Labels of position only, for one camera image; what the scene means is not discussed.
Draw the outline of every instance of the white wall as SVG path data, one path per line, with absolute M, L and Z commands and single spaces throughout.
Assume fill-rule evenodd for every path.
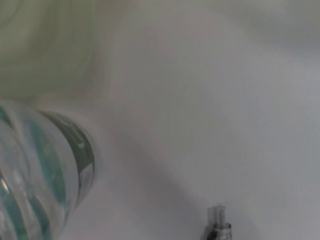
M 317 38 L 205 0 L 99 4 L 97 74 L 57 102 L 113 119 L 119 155 L 65 239 L 196 240 L 215 203 L 235 240 L 319 238 Z

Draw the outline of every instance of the green bottle label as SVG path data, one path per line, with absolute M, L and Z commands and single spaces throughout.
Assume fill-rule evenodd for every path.
M 49 112 L 42 114 L 60 129 L 72 149 L 78 170 L 78 205 L 87 195 L 94 181 L 96 164 L 92 145 L 84 132 L 67 117 Z

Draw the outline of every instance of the blurry background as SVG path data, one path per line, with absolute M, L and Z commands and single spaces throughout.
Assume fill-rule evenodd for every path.
M 105 174 L 62 240 L 197 240 L 216 203 L 234 239 L 316 239 L 320 3 L 97 5 L 84 83 L 35 103 L 91 116 L 104 139 Z

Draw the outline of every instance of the white surface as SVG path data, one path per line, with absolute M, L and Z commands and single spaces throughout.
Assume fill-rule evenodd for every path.
M 317 45 L 205 0 L 98 4 L 92 74 L 39 104 L 98 122 L 107 152 L 61 239 L 198 240 L 218 202 L 235 240 L 319 238 Z

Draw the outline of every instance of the bottle label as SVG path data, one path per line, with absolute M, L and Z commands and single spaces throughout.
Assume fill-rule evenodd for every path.
M 78 170 L 79 189 L 78 205 L 89 192 L 95 174 L 95 155 L 87 136 L 84 132 L 67 117 L 57 113 L 42 112 L 51 122 L 53 122 L 72 149 Z

